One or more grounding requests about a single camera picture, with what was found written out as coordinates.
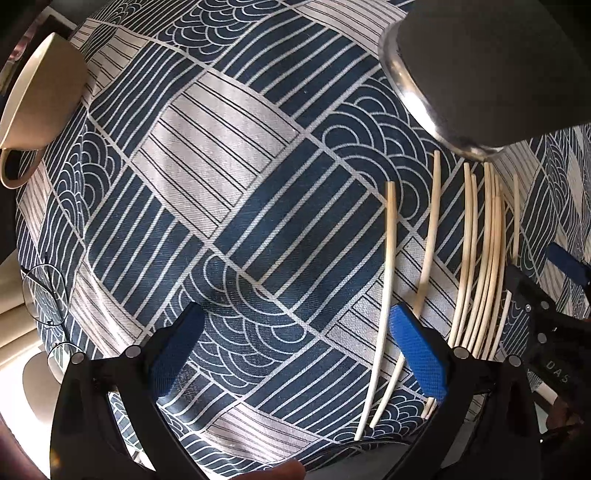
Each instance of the blue clamp pad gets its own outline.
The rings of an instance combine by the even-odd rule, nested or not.
[[[150,391],[154,399],[168,395],[205,327],[205,311],[191,302],[173,323],[174,333],[150,368]]]
[[[590,269],[579,262],[564,248],[552,242],[546,249],[546,256],[568,278],[581,287],[587,287],[590,280]]]
[[[441,349],[438,341],[433,341],[437,338],[434,338],[432,333],[439,336],[447,347],[443,337],[435,330],[423,327],[404,303],[390,309],[389,325],[392,337],[406,357],[425,395],[439,401],[443,400],[447,394],[447,365],[442,355],[437,354],[432,348],[437,344],[436,346]]]

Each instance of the wave pattern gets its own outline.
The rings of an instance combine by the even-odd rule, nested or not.
[[[277,0],[200,0],[160,32],[158,39],[210,63],[252,24],[279,10],[285,10],[285,6]]]

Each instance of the table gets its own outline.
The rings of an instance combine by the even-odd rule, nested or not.
[[[436,258],[424,323],[447,335],[459,279],[463,160],[402,107],[377,58],[381,31],[411,2],[115,1],[72,43],[90,79],[80,108],[18,192],[19,259],[47,253],[66,278],[70,336],[92,358],[169,325],[193,300],[205,332],[159,399],[182,444],[224,476],[353,439],[369,381],[384,259],[384,188],[397,184],[394,297],[411,301],[427,234],[433,152],[442,152]],[[508,148],[519,175],[519,266],[564,312],[580,288],[546,263],[556,241],[591,260],[591,128]],[[31,155],[26,155],[25,169]],[[483,203],[483,169],[472,165]],[[480,214],[482,230],[483,212]],[[40,333],[50,346],[59,334]],[[525,346],[509,312],[502,358]],[[375,402],[393,370],[391,341]],[[412,372],[366,436],[421,420]],[[137,438],[117,397],[116,417]]]

